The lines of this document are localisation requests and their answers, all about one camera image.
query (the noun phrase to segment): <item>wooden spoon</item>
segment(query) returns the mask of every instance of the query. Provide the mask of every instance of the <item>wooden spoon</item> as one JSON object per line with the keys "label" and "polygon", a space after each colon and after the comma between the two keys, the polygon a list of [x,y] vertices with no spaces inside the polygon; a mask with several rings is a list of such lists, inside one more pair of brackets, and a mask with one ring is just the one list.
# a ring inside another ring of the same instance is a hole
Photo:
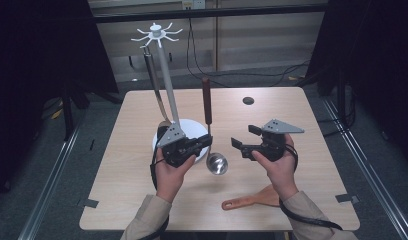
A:
{"label": "wooden spoon", "polygon": [[254,195],[226,200],[222,203],[222,209],[225,211],[233,210],[241,207],[251,206],[256,203],[272,207],[279,207],[279,195],[273,189],[272,184],[263,188],[260,192]]}

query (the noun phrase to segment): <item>wall outlet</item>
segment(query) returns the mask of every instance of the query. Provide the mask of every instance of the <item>wall outlet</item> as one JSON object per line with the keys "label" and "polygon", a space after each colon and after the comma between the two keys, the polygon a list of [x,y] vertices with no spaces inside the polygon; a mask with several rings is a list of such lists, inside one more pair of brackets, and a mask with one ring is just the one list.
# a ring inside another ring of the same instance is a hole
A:
{"label": "wall outlet", "polygon": [[182,1],[182,9],[183,10],[191,10],[193,9],[194,2],[192,0]]}
{"label": "wall outlet", "polygon": [[192,9],[205,9],[205,0],[194,0]]}

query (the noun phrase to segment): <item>dark red handle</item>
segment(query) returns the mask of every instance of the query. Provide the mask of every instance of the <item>dark red handle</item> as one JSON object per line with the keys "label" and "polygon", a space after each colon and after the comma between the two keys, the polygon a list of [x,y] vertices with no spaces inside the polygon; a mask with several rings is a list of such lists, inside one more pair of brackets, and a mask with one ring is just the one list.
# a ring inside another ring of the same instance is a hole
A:
{"label": "dark red handle", "polygon": [[202,82],[203,82],[203,101],[204,101],[205,123],[207,125],[210,125],[213,121],[211,117],[210,79],[204,77]]}

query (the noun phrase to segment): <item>wooden table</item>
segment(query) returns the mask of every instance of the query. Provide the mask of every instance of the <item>wooden table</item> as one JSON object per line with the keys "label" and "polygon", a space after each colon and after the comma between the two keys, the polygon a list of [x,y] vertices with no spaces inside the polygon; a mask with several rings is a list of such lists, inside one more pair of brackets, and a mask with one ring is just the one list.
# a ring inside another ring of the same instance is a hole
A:
{"label": "wooden table", "polygon": [[[161,91],[171,116],[165,91]],[[204,126],[201,89],[175,90],[180,118]],[[252,97],[252,105],[243,103]],[[299,154],[296,183],[300,190],[345,230],[359,228],[350,202],[338,203],[335,196],[346,190],[332,160],[316,119],[301,88],[212,89],[212,152],[229,161],[226,174],[207,170],[205,159],[186,174],[170,212],[168,231],[289,231],[291,225],[279,208],[253,205],[224,211],[224,200],[257,193],[270,184],[257,162],[243,159],[231,146],[234,137],[245,144],[260,144],[260,137],[248,132],[248,125],[263,126],[278,119],[303,128],[293,134]],[[96,208],[84,209],[80,226],[85,230],[123,230],[134,218],[146,194],[155,194],[149,164],[151,142],[163,120],[153,91],[127,93],[104,153],[89,199]]]}

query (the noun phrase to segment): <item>forearm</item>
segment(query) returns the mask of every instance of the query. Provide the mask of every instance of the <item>forearm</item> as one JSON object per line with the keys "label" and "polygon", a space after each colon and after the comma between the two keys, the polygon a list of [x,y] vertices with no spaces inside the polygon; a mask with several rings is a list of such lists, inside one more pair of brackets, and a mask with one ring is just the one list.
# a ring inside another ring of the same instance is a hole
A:
{"label": "forearm", "polygon": [[133,240],[156,232],[166,221],[172,205],[157,196],[147,195],[121,240]]}
{"label": "forearm", "polygon": [[[313,219],[328,221],[323,212],[307,197],[304,192],[298,192],[284,201],[284,206],[291,212]],[[353,233],[336,229],[319,227],[289,219],[294,235],[300,240],[310,239],[356,239]]]}

